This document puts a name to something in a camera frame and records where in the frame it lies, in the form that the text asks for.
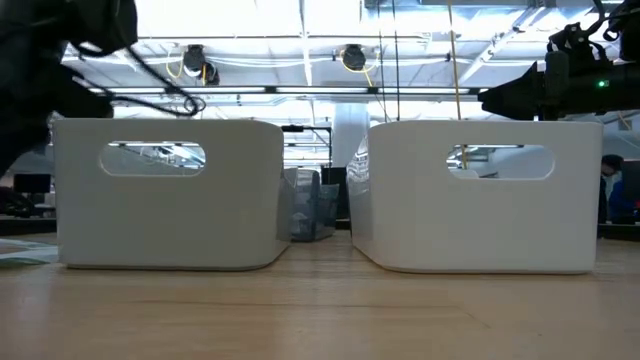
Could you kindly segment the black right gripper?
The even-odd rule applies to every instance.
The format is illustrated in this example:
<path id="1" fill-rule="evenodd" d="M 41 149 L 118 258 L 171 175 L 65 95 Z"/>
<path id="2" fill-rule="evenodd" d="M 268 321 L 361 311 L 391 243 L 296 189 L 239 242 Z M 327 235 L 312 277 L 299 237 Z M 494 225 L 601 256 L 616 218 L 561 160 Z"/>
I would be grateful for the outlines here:
<path id="1" fill-rule="evenodd" d="M 519 78 L 481 91 L 477 100 L 482 109 L 512 120 L 533 121 L 539 114 L 538 96 L 544 77 L 540 119 L 557 120 L 560 102 L 569 89 L 570 77 L 593 65 L 588 34 L 579 23 L 566 25 L 549 37 L 545 65 L 544 75 L 538 70 L 538 63 L 534 62 Z"/>

